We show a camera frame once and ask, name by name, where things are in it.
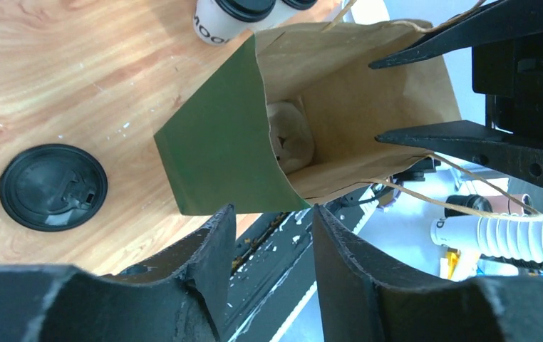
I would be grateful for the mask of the green paper bag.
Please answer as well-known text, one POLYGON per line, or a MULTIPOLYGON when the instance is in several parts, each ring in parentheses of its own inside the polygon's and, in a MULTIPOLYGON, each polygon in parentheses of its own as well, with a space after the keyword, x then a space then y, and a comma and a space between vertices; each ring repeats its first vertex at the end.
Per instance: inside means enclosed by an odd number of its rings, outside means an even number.
POLYGON ((461 118, 443 58, 369 67, 417 41, 416 26, 429 23, 256 32, 155 134, 180 213, 298 211, 424 158, 376 137, 461 118))

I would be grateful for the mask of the single cardboard cup carrier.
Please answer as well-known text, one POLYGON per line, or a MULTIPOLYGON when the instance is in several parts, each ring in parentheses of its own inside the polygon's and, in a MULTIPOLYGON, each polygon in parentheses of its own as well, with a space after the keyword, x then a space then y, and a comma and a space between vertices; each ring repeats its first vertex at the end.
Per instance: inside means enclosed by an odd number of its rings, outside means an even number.
POLYGON ((315 144, 302 112, 286 101, 267 105, 269 138, 276 161, 286 174, 303 169, 314 157, 315 144))

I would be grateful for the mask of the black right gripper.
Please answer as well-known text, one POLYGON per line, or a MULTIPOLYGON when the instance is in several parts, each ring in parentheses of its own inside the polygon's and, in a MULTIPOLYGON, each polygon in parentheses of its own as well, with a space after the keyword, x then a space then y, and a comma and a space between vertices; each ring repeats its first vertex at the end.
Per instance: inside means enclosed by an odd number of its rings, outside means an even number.
POLYGON ((543 33, 543 1, 496 1, 369 63, 390 68, 477 46, 472 88, 486 96, 497 129, 458 120, 389 130, 376 140, 439 152, 543 187, 543 35, 537 33, 543 33))

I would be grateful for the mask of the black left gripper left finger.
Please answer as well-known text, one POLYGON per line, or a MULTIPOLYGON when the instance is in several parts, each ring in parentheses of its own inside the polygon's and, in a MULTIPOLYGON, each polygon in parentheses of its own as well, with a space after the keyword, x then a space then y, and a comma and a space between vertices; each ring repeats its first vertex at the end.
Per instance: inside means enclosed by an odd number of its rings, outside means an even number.
POLYGON ((219 341, 235 235, 229 204, 116 275, 0 265, 0 341, 219 341))

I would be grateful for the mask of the black coffee cup lid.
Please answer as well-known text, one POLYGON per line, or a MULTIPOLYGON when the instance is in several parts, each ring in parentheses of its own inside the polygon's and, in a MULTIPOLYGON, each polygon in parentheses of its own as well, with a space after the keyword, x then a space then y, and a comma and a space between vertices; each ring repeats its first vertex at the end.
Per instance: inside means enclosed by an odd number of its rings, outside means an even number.
POLYGON ((275 0, 215 0, 232 18, 246 23, 264 20, 275 7, 275 0))

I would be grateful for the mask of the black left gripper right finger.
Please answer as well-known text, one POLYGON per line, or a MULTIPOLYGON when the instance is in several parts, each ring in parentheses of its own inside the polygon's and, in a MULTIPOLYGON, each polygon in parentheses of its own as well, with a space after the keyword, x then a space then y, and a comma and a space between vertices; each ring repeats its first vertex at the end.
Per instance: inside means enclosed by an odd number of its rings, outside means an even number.
POLYGON ((543 276, 441 279, 313 214, 326 341, 543 341, 543 276))

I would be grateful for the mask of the white paper coffee cup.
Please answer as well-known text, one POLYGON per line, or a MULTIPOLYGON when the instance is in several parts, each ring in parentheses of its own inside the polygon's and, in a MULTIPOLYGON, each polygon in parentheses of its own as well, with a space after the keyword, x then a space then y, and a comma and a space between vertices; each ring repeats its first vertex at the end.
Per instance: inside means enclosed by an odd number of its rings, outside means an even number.
POLYGON ((232 18, 221 10, 215 0, 197 0, 192 25, 201 40, 222 46, 240 35, 252 23, 232 18))

